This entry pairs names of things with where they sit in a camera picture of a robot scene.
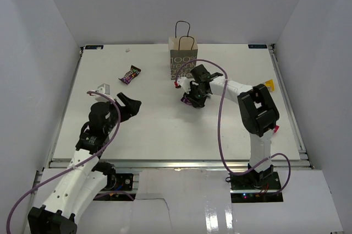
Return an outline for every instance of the yellow label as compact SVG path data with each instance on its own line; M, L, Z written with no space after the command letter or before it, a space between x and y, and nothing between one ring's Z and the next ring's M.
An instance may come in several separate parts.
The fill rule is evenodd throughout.
M274 81L273 79L270 79L269 81L266 81L264 83L266 87L268 87L269 92L274 92L275 91L275 86L274 86Z

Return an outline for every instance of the white wall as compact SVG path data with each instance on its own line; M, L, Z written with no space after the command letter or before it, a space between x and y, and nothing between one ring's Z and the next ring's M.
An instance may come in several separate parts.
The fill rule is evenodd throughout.
M166 42L177 20L203 43L273 43L298 0L54 0L79 46Z
M0 232L53 141L79 49L53 0L0 0ZM29 198L14 214L20 233Z
M277 57L308 155L352 233L352 0L300 0Z

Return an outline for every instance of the bag handle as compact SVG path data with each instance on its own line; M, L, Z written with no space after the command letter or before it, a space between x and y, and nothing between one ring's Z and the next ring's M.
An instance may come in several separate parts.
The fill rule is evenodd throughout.
M182 20L176 22L176 25L175 25L175 37L177 37L177 35L176 35L176 33L177 33L177 24L178 24L179 22L184 22L184 23L187 23L187 24L188 24L187 37L189 37L189 31L190 31L190 29L191 29L191 25L190 25L187 21L182 21Z
M182 39L183 37L191 37L191 36L182 36L182 37L180 37L180 40L179 40L179 42L178 42L178 50L180 50L181 39ZM192 50L192 49L193 49L193 45L194 45L194 37L191 37L191 38L193 39L193 44L192 44L192 47L191 47L191 50Z

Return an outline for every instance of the black bracket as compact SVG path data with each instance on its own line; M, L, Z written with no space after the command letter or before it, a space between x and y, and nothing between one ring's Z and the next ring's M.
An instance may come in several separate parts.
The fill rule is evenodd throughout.
M251 174L252 178L255 180L256 183L263 182L264 179L272 175L274 172L274 166L270 165L268 169L265 171L257 172L256 170L252 170L249 174Z
M269 129L274 130L280 115L265 85L254 86L252 90L242 92L237 99L243 125L249 133L262 137Z
M104 45L86 45L85 49L86 50L102 50L104 48Z
M248 44L248 48L268 48L265 44Z
M122 92L117 94L117 97L120 98L121 102L125 106L121 106L117 101L116 104L121 112L121 122L129 120L131 117L135 116L139 112L139 108L142 105L141 101L133 100L125 96Z
M133 189L133 173L116 173L115 167L108 162L98 162L92 171L102 172L107 176L105 191L131 191Z

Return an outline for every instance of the small white object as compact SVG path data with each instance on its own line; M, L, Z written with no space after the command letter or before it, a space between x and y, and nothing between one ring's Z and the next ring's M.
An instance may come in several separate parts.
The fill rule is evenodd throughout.
M106 96L108 96L109 98L111 98L112 100L114 100L111 96L110 96L110 85L108 84L102 84L100 86L98 86L97 90L95 90L95 92L99 92L100 94L104 94ZM92 94L95 97L95 100L97 102L106 102L107 99L105 99L104 97L100 96L100 95L95 95Z

